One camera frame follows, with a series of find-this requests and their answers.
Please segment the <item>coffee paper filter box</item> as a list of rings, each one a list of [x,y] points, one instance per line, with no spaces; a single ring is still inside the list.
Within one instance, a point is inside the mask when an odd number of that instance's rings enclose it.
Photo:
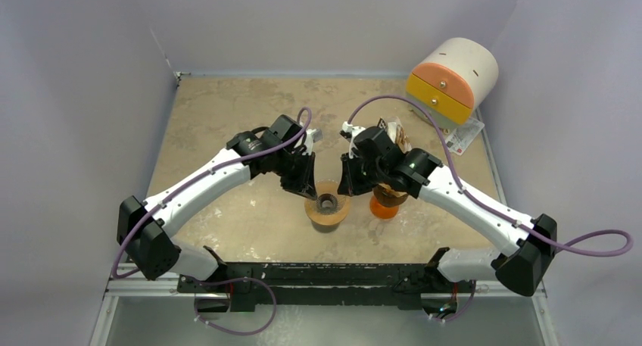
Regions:
[[[402,150],[403,153],[407,153],[412,149],[410,140],[404,131],[404,127],[399,117],[380,117],[378,121],[378,126],[383,128],[384,131],[386,131],[391,141],[400,150]]]

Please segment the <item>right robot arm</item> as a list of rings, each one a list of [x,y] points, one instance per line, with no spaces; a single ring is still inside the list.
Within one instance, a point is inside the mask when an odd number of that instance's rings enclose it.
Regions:
[[[400,192],[447,211],[491,243],[488,249],[442,249],[425,270],[430,288],[495,279],[518,295],[535,293],[556,254],[548,243],[556,239],[554,219],[504,206],[427,151],[403,152],[379,126],[343,123],[340,134],[350,145],[341,156],[339,194],[353,197],[376,187]]]

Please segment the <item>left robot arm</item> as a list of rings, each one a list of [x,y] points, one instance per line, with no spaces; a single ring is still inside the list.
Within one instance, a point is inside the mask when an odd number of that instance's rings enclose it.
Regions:
[[[269,126],[234,135],[209,162],[177,184],[145,200],[129,196],[119,206],[117,242],[146,279],[180,273],[208,292],[219,291],[226,272],[214,250],[176,238],[196,214],[229,190],[274,173],[281,188],[314,200],[315,153],[320,129],[282,114]]]

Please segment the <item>orange glass carafe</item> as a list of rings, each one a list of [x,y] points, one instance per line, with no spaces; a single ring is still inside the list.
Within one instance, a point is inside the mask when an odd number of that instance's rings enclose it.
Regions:
[[[369,210],[373,216],[381,220],[390,220],[397,215],[399,206],[386,207],[373,195],[369,201]]]

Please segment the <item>grey glass carafe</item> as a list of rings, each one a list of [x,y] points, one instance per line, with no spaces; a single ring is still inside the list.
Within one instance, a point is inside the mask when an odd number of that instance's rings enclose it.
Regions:
[[[323,225],[323,224],[312,222],[312,226],[317,232],[330,233],[330,232],[334,232],[335,230],[337,230],[338,227],[340,226],[340,224],[336,223],[336,224],[332,224],[332,225]]]

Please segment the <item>dark walnut dripper stand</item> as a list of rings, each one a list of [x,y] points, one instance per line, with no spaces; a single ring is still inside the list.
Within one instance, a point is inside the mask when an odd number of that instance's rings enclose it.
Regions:
[[[409,195],[406,193],[399,195],[396,192],[391,193],[391,192],[380,192],[380,191],[374,191],[373,195],[377,200],[377,202],[380,203],[381,206],[389,207],[389,208],[400,206],[409,197]]]

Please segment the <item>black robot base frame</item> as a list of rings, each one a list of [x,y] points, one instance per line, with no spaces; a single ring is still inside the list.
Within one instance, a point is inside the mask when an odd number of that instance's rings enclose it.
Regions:
[[[426,263],[227,262],[204,281],[181,275],[180,293],[221,294],[220,311],[257,305],[390,306],[442,318],[456,313],[472,281],[451,282],[436,269],[441,248]]]

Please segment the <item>light bamboo dripper stand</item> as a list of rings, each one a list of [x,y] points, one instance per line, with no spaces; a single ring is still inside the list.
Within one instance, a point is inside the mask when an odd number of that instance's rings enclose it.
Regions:
[[[319,223],[319,224],[323,224],[323,225],[332,225],[332,224],[336,224],[336,223],[341,224],[341,222],[346,219],[346,217],[348,216],[348,214],[350,212],[350,209],[351,209],[351,203],[350,203],[348,208],[345,208],[343,211],[341,211],[341,212],[339,212],[337,214],[323,215],[323,214],[318,214],[318,213],[314,212],[310,208],[310,206],[309,206],[309,202],[310,201],[311,200],[306,200],[304,202],[305,214],[308,216],[308,218],[309,218],[309,220],[311,222],[315,222],[315,223]]]

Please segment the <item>clear glass dripper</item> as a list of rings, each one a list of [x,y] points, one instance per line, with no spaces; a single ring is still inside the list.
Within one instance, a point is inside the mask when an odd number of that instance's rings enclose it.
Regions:
[[[338,193],[339,183],[322,180],[316,184],[317,197],[309,202],[310,208],[323,215],[337,214],[348,208],[351,198]]]

